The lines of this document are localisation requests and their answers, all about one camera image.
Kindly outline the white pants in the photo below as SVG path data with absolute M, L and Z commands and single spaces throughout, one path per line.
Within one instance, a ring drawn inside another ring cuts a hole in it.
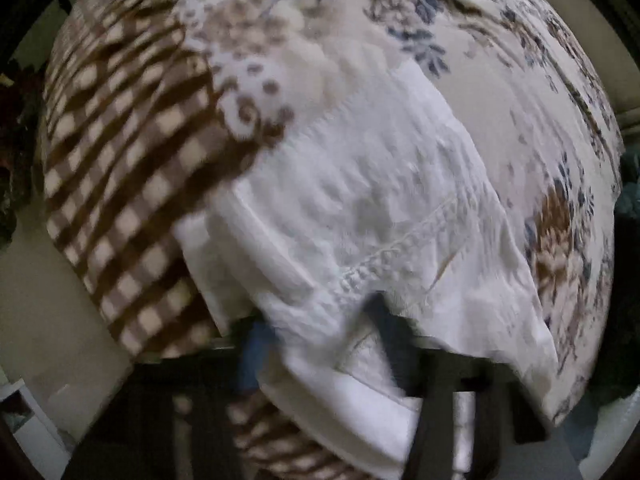
M 396 479 L 418 406 L 392 383 L 364 304 L 422 342 L 510 364 L 536 399 L 556 351 L 484 162 L 413 62 L 301 122 L 175 229 L 216 325 L 256 307 L 277 340 L 260 390 L 349 465 Z

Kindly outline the dark green plush blanket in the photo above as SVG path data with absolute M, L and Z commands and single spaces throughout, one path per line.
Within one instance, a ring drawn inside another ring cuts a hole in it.
M 640 164 L 639 148 L 632 146 L 620 156 L 620 178 L 622 179 L 622 189 L 620 196 L 616 200 L 615 212 L 622 216 L 639 220 L 640 219 Z

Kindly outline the floral beige bed blanket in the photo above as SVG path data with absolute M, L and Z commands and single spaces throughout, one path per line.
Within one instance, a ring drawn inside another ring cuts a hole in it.
M 47 229 L 134 370 L 67 478 L 194 479 L 192 401 L 171 364 L 239 320 L 214 322 L 177 224 L 297 124 L 405 62 L 464 125 L 506 210 L 558 358 L 542 399 L 522 383 L 550 427 L 567 418 L 608 317 L 623 142 L 548 0 L 80 0 L 44 87 Z M 241 479 L 379 479 L 312 440 L 259 385 L 227 414 Z M 450 479 L 470 470 L 473 417 L 472 393 L 456 393 Z

